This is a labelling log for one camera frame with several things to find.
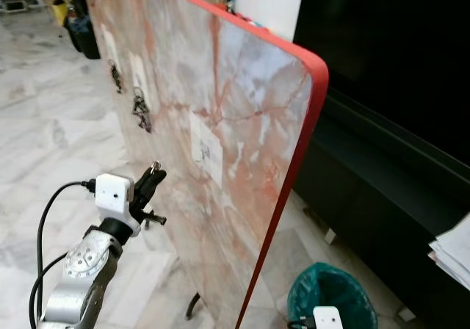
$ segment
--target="teal trash bin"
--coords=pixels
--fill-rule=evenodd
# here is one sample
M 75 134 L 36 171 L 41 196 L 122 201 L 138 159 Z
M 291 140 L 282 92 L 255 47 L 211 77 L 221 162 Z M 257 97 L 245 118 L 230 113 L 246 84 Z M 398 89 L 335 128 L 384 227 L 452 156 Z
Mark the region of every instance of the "teal trash bin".
M 344 329 L 377 329 L 377 315 L 362 286 L 347 272 L 315 263 L 295 280 L 287 297 L 289 320 L 312 317 L 316 306 L 335 306 Z

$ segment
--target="red border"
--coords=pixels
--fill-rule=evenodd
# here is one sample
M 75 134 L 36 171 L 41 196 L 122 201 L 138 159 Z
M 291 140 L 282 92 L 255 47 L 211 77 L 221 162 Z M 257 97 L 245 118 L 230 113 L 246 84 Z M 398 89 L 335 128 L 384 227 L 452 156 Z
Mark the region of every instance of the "red border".
M 318 117 L 322 111 L 323 101 L 325 100 L 326 91 L 328 88 L 328 69 L 325 62 L 320 59 L 316 54 L 311 53 L 310 51 L 301 48 L 293 43 L 290 43 L 287 40 L 281 39 L 262 28 L 253 26 L 246 21 L 232 15 L 225 10 L 221 10 L 213 4 L 210 4 L 204 0 L 187 0 L 196 4 L 197 6 L 209 11 L 210 13 L 217 15 L 236 26 L 250 32 L 257 37 L 265 40 L 268 43 L 271 43 L 285 52 L 294 55 L 296 58 L 301 60 L 305 65 L 306 70 L 310 73 L 312 77 L 312 88 L 310 101 L 308 102 L 308 109 L 305 114 L 305 120 L 303 121 L 302 128 L 300 130 L 299 140 L 297 146 L 295 147 L 294 155 L 292 156 L 291 164 L 287 170 L 286 179 L 284 180 L 281 192 L 279 193 L 279 199 L 276 203 L 274 213 L 272 214 L 271 223 L 267 229 L 266 236 L 261 246 L 259 253 L 258 261 L 256 262 L 255 269 L 253 270 L 253 276 L 250 281 L 250 285 L 247 289 L 247 294 L 245 295 L 245 300 L 243 301 L 242 308 L 240 310 L 239 318 L 236 323 L 236 329 L 241 325 L 243 316 L 245 315 L 248 302 L 250 300 L 253 289 L 255 288 L 256 281 L 258 280 L 259 273 L 261 272 L 261 267 L 263 266 L 264 260 L 267 255 L 267 251 L 270 248 L 272 238 L 278 227 L 279 219 L 281 218 L 282 211 L 286 205 L 287 198 L 289 193 L 294 185 L 295 178 L 299 172 L 300 166 L 302 164 L 303 157 L 307 150 L 308 144 L 310 142 L 311 134 L 314 131 L 315 125 L 317 124 Z

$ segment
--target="marble board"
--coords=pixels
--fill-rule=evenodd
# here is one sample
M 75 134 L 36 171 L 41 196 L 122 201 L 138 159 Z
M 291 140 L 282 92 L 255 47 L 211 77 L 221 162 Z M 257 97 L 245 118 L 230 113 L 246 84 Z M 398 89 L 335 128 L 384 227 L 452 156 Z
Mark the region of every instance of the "marble board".
M 216 328 L 237 328 L 322 108 L 326 65 L 202 0 L 88 3 L 109 80 L 118 73 L 134 172 L 162 163 L 152 207 Z M 145 119 L 132 114 L 136 95 Z

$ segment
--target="black furniture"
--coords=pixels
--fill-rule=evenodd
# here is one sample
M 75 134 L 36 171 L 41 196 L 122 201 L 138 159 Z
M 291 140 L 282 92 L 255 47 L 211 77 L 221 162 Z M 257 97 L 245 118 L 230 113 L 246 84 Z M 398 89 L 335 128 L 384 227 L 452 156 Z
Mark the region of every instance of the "black furniture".
M 330 90 L 294 190 L 429 328 L 470 328 L 470 292 L 427 257 L 428 243 L 466 214 L 458 199 L 470 195 L 468 176 L 449 172 L 367 113 Z M 377 146 L 384 140 L 389 151 Z M 416 161 L 462 194 L 430 186 L 406 166 Z
M 294 189 L 429 328 L 470 292 L 427 257 L 470 211 L 468 0 L 302 0 L 330 88 Z

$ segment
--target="black cable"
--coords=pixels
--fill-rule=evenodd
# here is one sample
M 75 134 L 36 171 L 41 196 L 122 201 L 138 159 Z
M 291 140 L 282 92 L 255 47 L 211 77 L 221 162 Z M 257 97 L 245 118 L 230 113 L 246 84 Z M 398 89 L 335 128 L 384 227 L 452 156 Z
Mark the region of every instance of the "black cable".
M 44 208 L 43 215 L 41 216 L 41 220 L 39 222 L 39 226 L 37 227 L 37 276 L 43 271 L 43 229 L 44 229 L 44 222 L 46 221 L 46 216 L 49 213 L 49 209 L 52 206 L 52 203 L 55 201 L 59 193 L 70 186 L 84 186 L 88 188 L 90 192 L 95 192 L 95 183 L 94 179 L 89 181 L 74 181 L 68 184 L 64 184 L 60 187 L 49 199 L 46 207 Z M 43 311 L 43 282 L 40 280 L 38 288 L 37 288 L 37 302 L 36 302 L 36 313 L 37 318 L 41 317 Z
M 54 259 L 49 265 L 44 268 L 43 271 L 38 275 L 35 284 L 32 286 L 31 294 L 29 296 L 29 324 L 31 325 L 31 329 L 36 329 L 36 321 L 35 321 L 35 297 L 36 291 L 39 288 L 40 283 L 43 282 L 44 275 L 59 261 L 65 258 L 67 253 L 62 254 L 60 257 Z
M 288 322 L 287 328 L 288 329 L 301 329 L 301 328 L 316 329 L 317 326 L 315 325 L 314 317 L 306 317 L 305 319 Z

